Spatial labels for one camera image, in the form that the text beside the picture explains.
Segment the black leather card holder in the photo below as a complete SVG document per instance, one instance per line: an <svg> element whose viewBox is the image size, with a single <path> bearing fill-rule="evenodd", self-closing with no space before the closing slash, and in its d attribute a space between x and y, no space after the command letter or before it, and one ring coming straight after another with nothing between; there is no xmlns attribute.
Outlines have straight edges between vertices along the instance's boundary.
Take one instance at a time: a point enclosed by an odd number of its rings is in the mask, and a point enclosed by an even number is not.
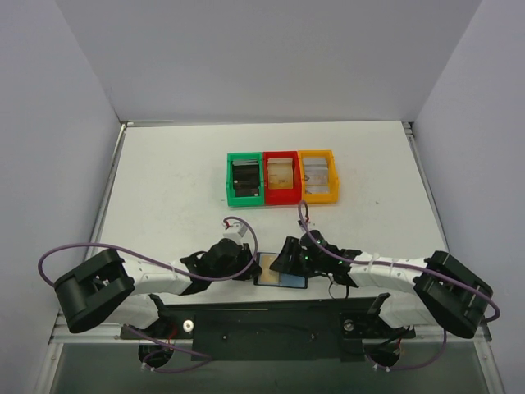
<svg viewBox="0 0 525 394"><path fill-rule="evenodd" d="M253 280L255 286L278 287L290 289L307 289L308 279L290 275L288 273L279 273L271 270L270 267L277 258L274 253L258 253L257 263L262 269L260 275Z"/></svg>

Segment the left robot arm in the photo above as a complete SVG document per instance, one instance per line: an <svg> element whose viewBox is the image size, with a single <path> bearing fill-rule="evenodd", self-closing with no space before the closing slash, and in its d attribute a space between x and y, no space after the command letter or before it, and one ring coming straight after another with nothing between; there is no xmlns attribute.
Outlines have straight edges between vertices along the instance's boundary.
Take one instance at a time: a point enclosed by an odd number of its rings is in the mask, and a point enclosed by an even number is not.
<svg viewBox="0 0 525 394"><path fill-rule="evenodd" d="M191 296L212 282L248 281L261 273L247 243L223 238L207 251L164 266L143 258L124 259L117 249L108 248L59 277L53 287L72 333L119 323L158 338L167 332L169 318L160 312L155 295Z"/></svg>

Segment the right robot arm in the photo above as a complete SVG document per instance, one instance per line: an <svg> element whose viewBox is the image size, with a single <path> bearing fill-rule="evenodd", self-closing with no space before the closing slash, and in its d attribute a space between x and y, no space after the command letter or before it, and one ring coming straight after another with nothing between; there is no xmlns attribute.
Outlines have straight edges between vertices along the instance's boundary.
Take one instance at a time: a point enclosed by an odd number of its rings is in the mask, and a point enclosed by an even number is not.
<svg viewBox="0 0 525 394"><path fill-rule="evenodd" d="M296 277L331 277L352 288L374 287L390 299L366 317L368 330L384 336L393 328L441 326L471 339L484 319L493 290L452 254L394 259L361 250L340 249L318 230L289 236L270 270Z"/></svg>

